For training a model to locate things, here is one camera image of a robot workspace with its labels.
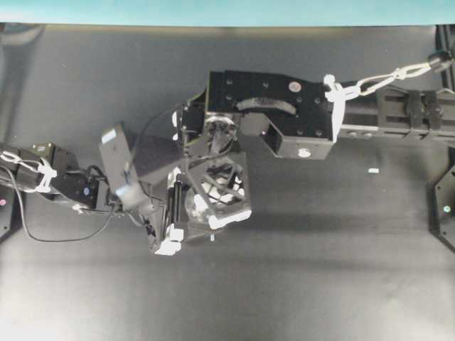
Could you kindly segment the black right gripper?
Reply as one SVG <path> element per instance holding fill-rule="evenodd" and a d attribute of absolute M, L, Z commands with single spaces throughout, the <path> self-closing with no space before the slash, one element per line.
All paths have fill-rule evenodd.
<path fill-rule="evenodd" d="M 202 93 L 172 114 L 172 165 L 186 167 L 190 188 L 217 218 L 247 220 L 250 184 L 238 136 L 260 138 L 277 158 L 323 160 L 340 130 L 335 98 L 330 77 L 309 82 L 276 73 L 211 71 Z"/>

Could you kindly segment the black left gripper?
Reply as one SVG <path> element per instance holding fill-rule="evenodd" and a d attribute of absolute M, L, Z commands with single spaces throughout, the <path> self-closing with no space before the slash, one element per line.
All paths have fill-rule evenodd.
<path fill-rule="evenodd" d="M 136 210 L 142 217 L 149 245 L 159 256 L 180 252 L 184 230 L 167 220 L 166 201 L 154 193 L 165 181 L 167 198 L 183 196 L 185 174 L 177 165 L 182 152 L 177 142 L 146 137 L 133 149 L 133 141 L 124 134 L 106 138 L 106 174 L 111 192 L 125 210 Z"/>

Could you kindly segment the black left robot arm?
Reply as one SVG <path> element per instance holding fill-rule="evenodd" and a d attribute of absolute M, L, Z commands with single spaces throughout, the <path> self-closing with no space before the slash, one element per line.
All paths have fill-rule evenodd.
<path fill-rule="evenodd" d="M 181 250 L 186 237 L 185 230 L 163 220 L 155 222 L 159 206 L 151 193 L 144 195 L 152 206 L 150 209 L 126 202 L 127 191 L 139 183 L 133 167 L 134 157 L 128 157 L 127 164 L 121 169 L 123 185 L 114 188 L 114 178 L 103 173 L 98 166 L 80 168 L 75 155 L 65 149 L 54 144 L 46 144 L 43 148 L 44 152 L 41 153 L 37 148 L 29 151 L 1 144 L 1 185 L 15 191 L 21 210 L 24 208 L 22 195 L 36 193 L 81 215 L 99 215 L 99 186 L 105 183 L 108 210 L 103 212 L 104 215 L 112 219 L 116 216 L 131 216 L 133 211 L 137 211 L 140 219 L 136 224 L 145 227 L 153 253 L 173 256 Z"/>

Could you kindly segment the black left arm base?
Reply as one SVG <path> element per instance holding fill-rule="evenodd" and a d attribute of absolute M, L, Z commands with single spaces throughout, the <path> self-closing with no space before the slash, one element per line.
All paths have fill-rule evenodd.
<path fill-rule="evenodd" d="M 14 219 L 16 215 L 16 193 L 13 189 L 1 187 L 1 242 L 6 240 L 14 230 Z"/>

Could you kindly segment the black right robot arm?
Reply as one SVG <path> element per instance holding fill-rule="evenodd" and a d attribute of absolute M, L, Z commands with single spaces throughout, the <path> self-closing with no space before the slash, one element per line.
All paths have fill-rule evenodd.
<path fill-rule="evenodd" d="M 215 71 L 173 113 L 183 152 L 169 188 L 167 220 L 220 229 L 249 218 L 246 154 L 239 135 L 261 139 L 277 158 L 320 161 L 342 138 L 429 139 L 454 145 L 454 95 L 406 90 L 394 77 L 322 82 L 264 72 Z"/>

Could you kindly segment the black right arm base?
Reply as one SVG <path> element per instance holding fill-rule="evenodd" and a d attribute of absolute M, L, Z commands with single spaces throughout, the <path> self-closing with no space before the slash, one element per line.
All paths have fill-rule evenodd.
<path fill-rule="evenodd" d="M 454 166 L 434 185 L 433 207 L 435 223 L 430 232 L 454 253 Z"/>

